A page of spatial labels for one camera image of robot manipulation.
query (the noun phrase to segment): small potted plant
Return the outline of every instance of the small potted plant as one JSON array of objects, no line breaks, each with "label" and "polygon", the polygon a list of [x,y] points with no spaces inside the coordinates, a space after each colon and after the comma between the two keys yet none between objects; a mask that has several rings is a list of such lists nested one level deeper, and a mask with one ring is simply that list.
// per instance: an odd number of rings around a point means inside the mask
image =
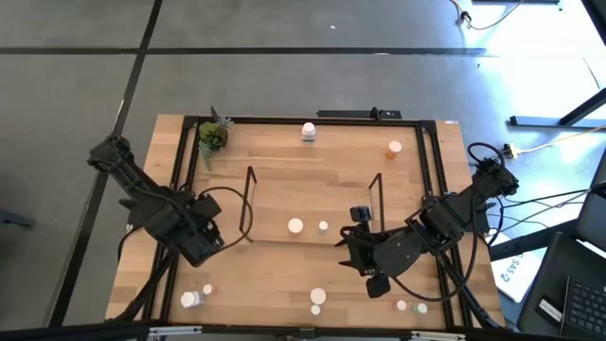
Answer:
[{"label": "small potted plant", "polygon": [[204,122],[200,126],[200,155],[206,168],[211,171],[210,156],[225,147],[229,134],[227,130],[234,124],[229,117],[220,117],[213,107],[210,107],[214,122]]}]

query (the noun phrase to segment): small white object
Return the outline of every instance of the small white object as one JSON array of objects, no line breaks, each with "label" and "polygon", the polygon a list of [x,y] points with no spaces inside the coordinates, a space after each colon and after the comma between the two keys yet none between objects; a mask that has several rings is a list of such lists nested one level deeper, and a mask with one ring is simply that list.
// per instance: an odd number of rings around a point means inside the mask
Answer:
[{"label": "small white object", "polygon": [[396,309],[403,312],[406,310],[406,302],[404,302],[403,300],[399,300],[398,302],[396,302]]},{"label": "small white object", "polygon": [[214,290],[215,290],[215,288],[213,288],[211,284],[205,284],[205,286],[204,286],[204,287],[202,287],[202,292],[203,292],[205,295],[210,295],[210,294],[212,294]]},{"label": "small white object", "polygon": [[312,302],[313,304],[321,305],[326,301],[326,292],[321,288],[315,288],[312,290]]},{"label": "small white object", "polygon": [[329,229],[329,223],[327,222],[320,222],[320,224],[318,224],[318,232],[320,232],[320,234],[324,234],[326,233],[326,231]]},{"label": "small white object", "polygon": [[419,303],[413,307],[413,310],[417,314],[427,314],[427,305],[425,303]]},{"label": "small white object", "polygon": [[393,153],[401,152],[401,143],[398,141],[389,142],[389,150]]},{"label": "small white object", "polygon": [[319,305],[312,305],[312,314],[314,314],[315,316],[320,315],[321,309]]},{"label": "small white object", "polygon": [[297,234],[303,230],[303,222],[298,218],[292,218],[288,222],[288,229],[291,233]]},{"label": "small white object", "polygon": [[315,140],[315,126],[313,126],[313,123],[307,122],[303,124],[303,128],[301,129],[301,137],[303,138],[303,141]]},{"label": "small white object", "polygon": [[205,300],[198,292],[184,292],[181,296],[181,304],[184,308],[192,308],[204,304]]}]

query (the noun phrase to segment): wooden table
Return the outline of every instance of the wooden table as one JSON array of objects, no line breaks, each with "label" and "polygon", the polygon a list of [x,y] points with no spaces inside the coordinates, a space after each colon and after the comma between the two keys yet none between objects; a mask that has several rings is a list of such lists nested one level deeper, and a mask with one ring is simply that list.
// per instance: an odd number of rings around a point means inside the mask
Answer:
[{"label": "wooden table", "polygon": [[[159,116],[145,162],[145,172],[160,185],[168,185],[183,122],[182,116]],[[193,268],[181,259],[175,281],[169,320],[180,323],[318,326],[347,328],[443,329],[440,303],[427,303],[429,312],[415,315],[410,307],[419,301],[394,286],[391,292],[370,299],[366,278],[357,271],[338,265],[348,259],[346,247],[333,247],[338,230],[351,225],[351,206],[373,205],[376,198],[367,187],[377,172],[383,175],[385,227],[403,225],[403,219],[420,207],[423,195],[419,152],[414,129],[402,127],[316,126],[312,144],[300,139],[296,125],[236,124],[226,148],[212,157],[212,171],[198,161],[193,190],[229,186],[244,189],[246,169],[252,166],[258,178],[249,195],[254,208],[250,234],[254,242],[235,247]],[[437,122],[437,131],[449,190],[458,191],[471,182],[463,141],[456,122]],[[385,146],[399,140],[402,152],[394,160],[384,156]],[[437,176],[431,148],[428,148],[434,188]],[[226,242],[240,235],[238,223],[241,199],[230,192],[216,191],[213,197],[222,207],[216,219]],[[287,223],[291,218],[304,222],[303,232],[293,236]],[[327,221],[328,233],[318,234],[318,222]],[[144,231],[125,242],[116,272],[107,317],[121,313],[147,280],[156,242]],[[470,260],[472,237],[460,243],[463,269]],[[421,258],[400,280],[426,296],[439,296],[436,261]],[[184,291],[201,291],[211,283],[217,293],[206,304],[184,309]],[[477,258],[469,282],[482,306],[500,324],[505,321],[492,277],[487,247],[478,244]],[[161,282],[153,316],[158,316],[164,290]],[[310,290],[327,292],[322,313],[310,313]],[[403,299],[408,309],[396,312],[393,304]],[[457,298],[454,316],[461,324]]]}]

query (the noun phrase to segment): laptop keyboard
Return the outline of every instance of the laptop keyboard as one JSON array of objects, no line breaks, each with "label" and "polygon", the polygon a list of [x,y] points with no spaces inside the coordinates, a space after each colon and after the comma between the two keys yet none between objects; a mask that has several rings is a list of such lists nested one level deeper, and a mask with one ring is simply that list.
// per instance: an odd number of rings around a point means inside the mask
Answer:
[{"label": "laptop keyboard", "polygon": [[606,339],[606,288],[571,279],[567,298],[566,321]]}]

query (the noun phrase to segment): concrete floor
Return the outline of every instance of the concrete floor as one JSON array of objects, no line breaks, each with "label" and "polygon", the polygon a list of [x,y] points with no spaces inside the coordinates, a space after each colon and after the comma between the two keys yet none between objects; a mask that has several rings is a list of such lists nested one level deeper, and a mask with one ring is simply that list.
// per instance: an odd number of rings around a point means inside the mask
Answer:
[{"label": "concrete floor", "polygon": [[[138,47],[152,4],[5,0],[0,47]],[[511,8],[461,4],[480,26]],[[508,117],[560,117],[606,84],[596,62],[603,45],[578,0],[522,5],[482,32],[455,19],[448,0],[166,1],[151,47],[485,47],[488,56],[148,56],[123,135],[142,164],[158,114],[208,115],[214,105],[227,116],[312,117],[320,109],[376,105],[407,118],[458,120],[468,144],[527,148],[571,133],[510,127]],[[130,55],[0,55],[0,207],[38,222],[32,229],[0,226],[0,329],[46,323],[95,176],[85,163],[88,150],[110,132],[133,64]],[[521,182],[517,198],[587,187],[603,149],[604,133],[593,134],[508,162]],[[122,197],[110,181],[68,324],[104,317],[126,221]],[[535,208],[508,214],[521,218]],[[578,209],[537,220],[557,224]],[[537,228],[520,225],[507,234]],[[504,298],[504,307],[515,320],[516,306]]]}]

